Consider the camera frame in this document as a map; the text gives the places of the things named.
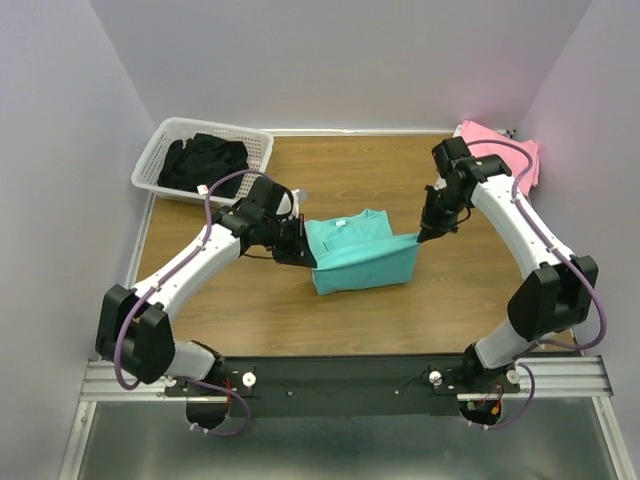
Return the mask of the black t shirt in basket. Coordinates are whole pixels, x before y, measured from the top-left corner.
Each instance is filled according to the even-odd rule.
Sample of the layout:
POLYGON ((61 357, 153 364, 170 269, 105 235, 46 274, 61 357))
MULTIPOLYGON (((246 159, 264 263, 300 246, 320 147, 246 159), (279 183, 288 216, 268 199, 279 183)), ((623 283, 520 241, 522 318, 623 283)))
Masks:
POLYGON ((247 170, 248 151, 241 141, 227 141, 209 134, 173 141, 167 150, 157 185, 196 193, 220 179, 247 170))

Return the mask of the white plastic laundry basket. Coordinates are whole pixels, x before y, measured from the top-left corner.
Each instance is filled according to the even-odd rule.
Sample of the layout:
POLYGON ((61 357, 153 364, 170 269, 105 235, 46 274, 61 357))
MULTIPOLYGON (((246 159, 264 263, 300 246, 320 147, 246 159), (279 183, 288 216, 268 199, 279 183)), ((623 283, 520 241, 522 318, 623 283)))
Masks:
POLYGON ((161 198, 203 204, 203 195, 157 184, 169 146, 176 140, 186 141, 198 133, 213 135, 227 141, 241 141, 248 152, 249 169, 254 172, 266 172, 274 146, 274 136, 271 133, 237 125, 171 117, 160 124, 148 141, 131 175, 132 184, 161 198))

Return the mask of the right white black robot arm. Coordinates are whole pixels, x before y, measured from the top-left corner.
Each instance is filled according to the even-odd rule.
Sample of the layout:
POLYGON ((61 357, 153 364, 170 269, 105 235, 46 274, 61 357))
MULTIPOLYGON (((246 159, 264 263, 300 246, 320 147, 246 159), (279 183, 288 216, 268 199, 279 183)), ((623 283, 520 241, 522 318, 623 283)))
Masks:
POLYGON ((439 182, 425 188, 421 243, 457 232, 461 213, 479 210, 507 245, 523 282, 507 304, 505 320, 466 348, 456 380, 480 392, 516 357, 582 323, 591 306, 598 266, 558 240, 528 203, 514 174, 497 154, 475 156, 460 136, 431 151, 439 182))

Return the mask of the folded pink t shirt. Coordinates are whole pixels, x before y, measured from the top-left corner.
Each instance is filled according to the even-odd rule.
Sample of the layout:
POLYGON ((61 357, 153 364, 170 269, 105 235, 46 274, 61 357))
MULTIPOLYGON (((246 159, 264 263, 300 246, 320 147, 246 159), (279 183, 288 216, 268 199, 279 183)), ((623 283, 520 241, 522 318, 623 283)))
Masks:
POLYGON ((514 178, 532 166, 519 182, 519 190, 528 197, 538 185, 540 173, 539 145, 534 141, 518 142, 476 122, 465 120, 454 131, 461 136, 475 157, 498 155, 510 168, 514 178))

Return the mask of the teal t shirt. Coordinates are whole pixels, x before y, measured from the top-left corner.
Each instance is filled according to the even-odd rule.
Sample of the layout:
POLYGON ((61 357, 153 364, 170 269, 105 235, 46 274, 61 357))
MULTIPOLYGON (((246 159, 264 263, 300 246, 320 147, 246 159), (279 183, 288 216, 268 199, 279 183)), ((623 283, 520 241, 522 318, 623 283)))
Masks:
POLYGON ((413 277, 417 235, 394 234, 386 211, 308 220, 305 227, 319 295, 406 284, 413 277))

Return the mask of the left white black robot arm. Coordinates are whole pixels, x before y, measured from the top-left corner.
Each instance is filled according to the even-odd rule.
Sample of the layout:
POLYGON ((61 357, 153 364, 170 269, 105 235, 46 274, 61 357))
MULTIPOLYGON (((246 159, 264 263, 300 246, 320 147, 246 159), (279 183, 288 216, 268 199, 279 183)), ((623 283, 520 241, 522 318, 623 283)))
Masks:
POLYGON ((303 190, 260 176, 234 204, 218 210, 207 206, 198 235, 157 272, 131 287, 114 285, 107 291, 95 349, 113 363, 124 389, 162 377, 187 379, 201 395, 220 387, 220 354, 196 341, 176 341, 171 322, 214 275, 254 246, 264 247, 277 263, 315 267, 300 211, 305 198, 303 190))

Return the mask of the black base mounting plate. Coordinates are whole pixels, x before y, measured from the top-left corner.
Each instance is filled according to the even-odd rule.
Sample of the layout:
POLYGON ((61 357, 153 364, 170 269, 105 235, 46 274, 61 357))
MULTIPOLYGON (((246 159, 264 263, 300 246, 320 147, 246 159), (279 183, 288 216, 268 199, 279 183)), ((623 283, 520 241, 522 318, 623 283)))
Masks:
POLYGON ((228 357, 218 376, 245 400, 230 413, 259 417, 455 416, 462 403, 489 403, 520 387, 500 368, 470 378, 463 355, 228 357))

